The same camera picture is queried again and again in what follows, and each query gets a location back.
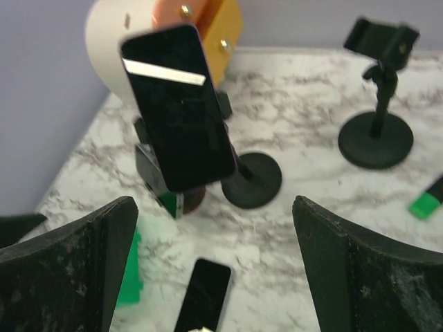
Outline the purple-edged black phone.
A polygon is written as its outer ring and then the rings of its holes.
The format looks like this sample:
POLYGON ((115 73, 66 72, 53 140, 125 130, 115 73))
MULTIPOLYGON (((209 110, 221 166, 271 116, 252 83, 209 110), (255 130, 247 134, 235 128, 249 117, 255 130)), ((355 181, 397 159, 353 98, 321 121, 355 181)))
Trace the purple-edged black phone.
POLYGON ((233 175, 234 153, 197 29, 177 24, 125 40, 120 57, 166 187, 233 175))

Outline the tall black phone stand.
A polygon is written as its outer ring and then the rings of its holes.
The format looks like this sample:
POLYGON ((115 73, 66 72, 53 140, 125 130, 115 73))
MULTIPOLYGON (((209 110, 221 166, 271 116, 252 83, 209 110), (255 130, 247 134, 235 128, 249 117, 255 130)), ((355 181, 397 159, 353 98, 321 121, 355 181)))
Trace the tall black phone stand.
POLYGON ((398 72, 405 69, 419 31, 407 24, 386 24, 358 17, 343 47, 376 61, 362 75, 377 86, 377 105, 350 118, 338 135, 342 156, 365 169, 388 169, 410 153, 414 136, 408 124, 388 112, 397 90, 398 72))

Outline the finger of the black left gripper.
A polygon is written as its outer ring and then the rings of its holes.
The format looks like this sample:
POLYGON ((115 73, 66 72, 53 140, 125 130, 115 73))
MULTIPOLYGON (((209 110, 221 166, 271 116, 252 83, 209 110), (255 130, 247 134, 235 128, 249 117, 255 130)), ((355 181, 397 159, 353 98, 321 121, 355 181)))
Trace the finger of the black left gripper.
POLYGON ((43 224, 46 217, 43 214, 22 214, 0 217, 0 245, 2 248, 17 243, 29 232, 43 224))

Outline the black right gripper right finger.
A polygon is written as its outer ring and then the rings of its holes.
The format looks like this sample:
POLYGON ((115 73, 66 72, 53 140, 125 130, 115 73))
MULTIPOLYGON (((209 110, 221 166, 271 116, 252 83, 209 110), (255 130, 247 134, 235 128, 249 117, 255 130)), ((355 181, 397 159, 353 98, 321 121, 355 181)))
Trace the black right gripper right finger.
POLYGON ((441 331, 442 253, 297 196, 293 223, 321 331, 441 331))

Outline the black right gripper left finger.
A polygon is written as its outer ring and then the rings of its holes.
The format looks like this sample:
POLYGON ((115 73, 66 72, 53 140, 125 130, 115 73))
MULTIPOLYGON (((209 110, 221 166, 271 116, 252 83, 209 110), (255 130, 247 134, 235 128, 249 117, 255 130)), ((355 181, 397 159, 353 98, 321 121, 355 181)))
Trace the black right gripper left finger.
POLYGON ((138 218, 122 196, 1 247, 2 331, 108 331, 138 218))

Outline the black round-base front stand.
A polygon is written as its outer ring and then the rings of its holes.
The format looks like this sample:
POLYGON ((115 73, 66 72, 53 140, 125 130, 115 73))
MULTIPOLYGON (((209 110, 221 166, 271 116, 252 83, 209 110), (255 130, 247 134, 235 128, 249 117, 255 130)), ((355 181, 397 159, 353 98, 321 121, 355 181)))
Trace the black round-base front stand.
POLYGON ((220 182, 226 199, 242 209, 260 208, 280 191, 282 171, 270 155, 235 153, 224 118, 227 95, 157 101, 142 96, 137 104, 169 191, 220 182))

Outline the black phone with silver edge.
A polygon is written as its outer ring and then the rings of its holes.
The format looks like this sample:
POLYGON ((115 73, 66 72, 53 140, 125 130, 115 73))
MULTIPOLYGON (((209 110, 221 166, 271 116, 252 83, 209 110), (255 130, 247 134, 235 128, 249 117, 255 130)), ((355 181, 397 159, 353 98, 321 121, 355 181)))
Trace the black phone with silver edge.
POLYGON ((205 258, 194 264, 174 332, 218 331, 233 269, 205 258))

